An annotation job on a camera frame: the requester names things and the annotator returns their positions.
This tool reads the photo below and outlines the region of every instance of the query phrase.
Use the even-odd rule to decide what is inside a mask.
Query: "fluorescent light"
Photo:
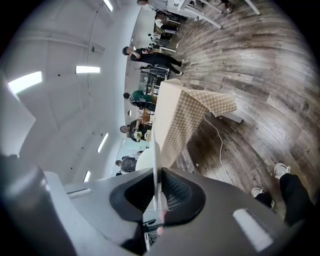
[[[103,137],[103,139],[102,139],[102,141],[101,141],[101,144],[100,144],[100,146],[99,146],[98,149],[97,149],[98,153],[100,153],[100,151],[101,151],[102,147],[104,146],[107,138],[108,138],[108,133],[106,133],[106,134],[104,135],[104,137]]]
[[[87,182],[89,180],[90,174],[91,172],[87,170],[83,182]]]
[[[97,66],[75,66],[76,74],[100,73],[100,67]]]
[[[31,74],[24,75],[22,77],[17,78],[16,80],[13,80],[9,82],[9,87],[13,91],[14,94],[17,94],[18,92],[21,92],[22,90],[34,86],[38,83],[42,82],[42,73],[41,71],[34,72]]]
[[[108,7],[108,9],[110,10],[110,12],[112,12],[114,8],[112,7],[111,3],[108,0],[103,0],[103,1],[106,4],[106,7]]]

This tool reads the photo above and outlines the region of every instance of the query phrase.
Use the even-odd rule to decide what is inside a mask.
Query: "black pants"
[[[289,226],[306,219],[315,207],[297,175],[283,175],[280,178],[280,191],[286,206],[284,221]],[[258,194],[255,199],[271,208],[272,198],[269,193]]]
[[[170,13],[167,15],[167,17],[170,19],[170,20],[183,20],[183,21],[186,21],[187,20],[187,17],[185,16],[182,16],[182,15],[179,15],[179,14],[176,14],[176,13]]]
[[[177,31],[177,28],[174,26],[170,26],[170,25],[162,25],[161,26],[162,30],[173,30],[173,31]]]
[[[177,65],[179,67],[181,67],[181,65],[182,65],[181,61],[177,61],[175,58],[172,58],[171,56],[168,56],[163,53],[158,53],[156,60],[155,60],[155,64],[165,65],[168,69],[170,69],[172,72],[174,72],[176,74],[179,74],[180,71],[176,70],[174,68],[174,66],[172,66],[172,64]]]

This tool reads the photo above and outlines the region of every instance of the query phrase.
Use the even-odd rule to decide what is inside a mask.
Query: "white sneaker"
[[[285,164],[281,163],[281,162],[278,162],[273,170],[274,170],[274,173],[275,173],[275,177],[280,180],[280,178],[285,175],[285,174],[289,174],[290,173],[290,169],[291,167],[290,166],[286,166]]]
[[[230,14],[234,10],[234,4],[231,2],[228,2],[225,4],[225,8],[226,8],[226,11],[228,12],[228,14]]]
[[[253,198],[256,198],[257,195],[262,194],[262,193],[263,193],[263,188],[255,186],[253,189],[251,189],[251,195],[253,196]],[[272,199],[271,200],[271,210],[274,207],[275,207],[275,201]]]
[[[251,195],[253,196],[253,198],[256,198],[257,195],[261,193],[263,193],[263,188],[255,186],[253,189],[251,189]]]

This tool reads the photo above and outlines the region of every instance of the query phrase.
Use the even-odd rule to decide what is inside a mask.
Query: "checkered tablecloth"
[[[161,82],[152,128],[163,167],[170,167],[187,145],[206,111],[216,117],[237,109],[230,95],[183,87],[179,79]]]

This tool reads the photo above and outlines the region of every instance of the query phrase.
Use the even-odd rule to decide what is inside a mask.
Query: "wooden floor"
[[[253,0],[257,16],[245,1],[234,11],[204,12],[222,25],[188,20],[178,31],[172,56],[185,58],[178,77],[190,89],[232,95],[241,124],[212,114],[207,119],[223,139],[221,159],[238,188],[250,193],[264,187],[284,217],[285,205],[274,177],[278,162],[291,166],[312,197],[320,183],[320,89],[315,61],[290,20],[267,0]],[[202,121],[176,165],[229,182],[219,162],[221,141]]]

